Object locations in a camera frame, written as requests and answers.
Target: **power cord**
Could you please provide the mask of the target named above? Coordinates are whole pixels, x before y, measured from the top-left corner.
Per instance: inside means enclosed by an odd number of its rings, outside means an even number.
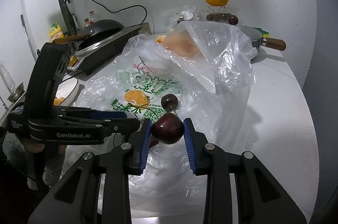
[[[117,133],[115,133],[114,138],[113,138],[113,148],[115,148],[115,137],[116,137]]]
[[[96,4],[98,4],[98,5],[100,5],[100,6],[102,6],[105,10],[107,10],[109,13],[112,13],[112,14],[116,14],[116,13],[119,13],[119,12],[121,12],[121,11],[123,11],[123,10],[127,10],[127,9],[133,8],[133,7],[142,7],[142,8],[144,9],[144,11],[145,11],[145,16],[144,16],[143,21],[142,21],[141,23],[139,23],[138,25],[143,24],[144,21],[146,20],[147,16],[148,16],[148,11],[147,11],[147,9],[146,9],[143,5],[132,5],[132,6],[128,6],[128,7],[126,7],[126,8],[122,8],[122,9],[120,9],[120,10],[118,10],[118,11],[110,11],[110,10],[109,10],[107,7],[105,7],[103,4],[100,4],[100,3],[98,3],[98,2],[95,1],[95,0],[91,0],[91,1],[94,2],[94,3],[96,3]]]
[[[67,79],[64,79],[63,81],[62,81],[62,83],[63,82],[65,82],[65,81],[68,81],[69,79],[73,79],[74,77],[76,77],[77,75],[80,75],[80,74],[82,74],[83,73],[83,71],[79,71],[78,73],[76,73],[75,75],[73,75],[73,76],[70,76],[69,78],[67,78]]]

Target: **metal pipe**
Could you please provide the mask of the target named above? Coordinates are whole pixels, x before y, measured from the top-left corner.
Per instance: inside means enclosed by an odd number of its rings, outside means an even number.
[[[8,107],[6,106],[4,100],[1,98],[1,96],[0,96],[0,100],[1,100],[2,105],[3,105],[3,107],[5,108],[5,110],[8,110]]]
[[[21,23],[22,23],[22,27],[23,27],[23,31],[25,32],[25,35],[26,35],[26,39],[27,39],[27,43],[28,43],[28,46],[29,46],[29,49],[30,49],[30,52],[32,53],[33,55],[33,58],[35,60],[35,62],[37,61],[37,55],[35,54],[34,50],[33,50],[33,46],[28,38],[28,35],[27,35],[27,31],[26,31],[26,25],[25,25],[25,21],[23,19],[23,15],[21,14],[20,15],[20,18],[21,18]]]
[[[62,17],[65,21],[65,25],[68,30],[68,36],[75,36],[77,29],[76,29],[73,16],[70,14],[68,7],[65,3],[65,0],[58,0],[58,1],[59,1]]]

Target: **white plastic bag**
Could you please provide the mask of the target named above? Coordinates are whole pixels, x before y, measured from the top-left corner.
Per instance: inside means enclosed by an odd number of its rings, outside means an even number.
[[[135,80],[133,76],[121,80],[119,76],[132,74],[130,62],[141,56],[144,61],[158,61],[162,72],[180,82],[183,89],[178,115],[182,120],[191,118],[195,129],[209,142],[241,153],[244,141],[239,131],[254,82],[250,58],[256,49],[237,27],[224,23],[181,22],[172,34],[183,31],[189,33],[201,53],[181,57],[157,44],[152,36],[136,36],[122,55],[100,72],[101,77],[88,83],[79,106],[108,110],[111,98]],[[107,147],[104,145],[101,151],[107,152]],[[67,152],[79,154],[78,149],[72,146]],[[204,205],[206,177],[192,174],[184,139],[174,145],[160,143],[150,149],[143,175],[129,176],[129,192],[133,218],[186,213]]]

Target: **person's hand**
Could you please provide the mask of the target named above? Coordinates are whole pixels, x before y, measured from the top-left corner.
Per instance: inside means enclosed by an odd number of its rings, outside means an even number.
[[[37,143],[32,138],[22,138],[22,139],[20,139],[20,142],[24,146],[25,150],[30,152],[30,153],[39,153],[39,152],[43,151],[43,149],[45,148],[44,144]],[[67,148],[67,145],[60,145],[58,150],[59,150],[60,153],[63,153],[63,152],[65,152],[66,148]]]

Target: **plastic bag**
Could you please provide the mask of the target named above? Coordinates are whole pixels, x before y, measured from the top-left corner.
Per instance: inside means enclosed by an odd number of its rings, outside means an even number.
[[[193,5],[186,5],[183,8],[170,9],[163,11],[160,15],[165,17],[164,26],[167,28],[169,32],[173,31],[178,23],[182,21],[215,21],[210,20],[208,17],[210,14],[231,14],[238,17],[239,25],[246,24],[246,22],[242,19],[243,13],[231,6],[204,6],[197,7]],[[220,18],[218,22],[227,22],[227,19]]]
[[[186,30],[166,37],[161,46],[180,57],[192,58],[201,52]]]
[[[200,53],[181,57],[174,49],[157,44],[156,37],[136,36],[129,40],[121,56],[88,82],[79,97],[79,106],[108,110],[112,97],[124,93],[134,83],[129,66],[135,57],[141,56],[144,61],[157,61],[161,72],[180,82],[178,115],[182,120],[190,117],[195,129],[203,132],[209,142],[240,154],[244,141],[239,131],[250,85],[254,82],[250,57],[256,50],[235,26],[187,21],[181,22],[172,36],[184,31]],[[108,137],[104,145],[96,146],[95,151],[109,151],[106,143],[111,138]],[[67,152],[80,156],[83,149],[70,146]],[[204,205],[206,177],[192,174],[184,139],[174,145],[160,143],[150,149],[143,175],[129,176],[129,193],[133,218],[186,213]]]
[[[104,76],[92,79],[79,100],[80,106],[100,110],[124,111],[143,123],[144,118],[156,122],[165,110],[161,98],[167,93],[180,99],[182,87],[168,73],[155,54],[156,40],[141,34],[131,39],[121,56]]]
[[[0,61],[0,77],[5,83],[5,86],[7,87],[8,91],[10,93],[13,93],[13,91],[15,90],[15,83],[8,70],[4,67],[3,61]]]

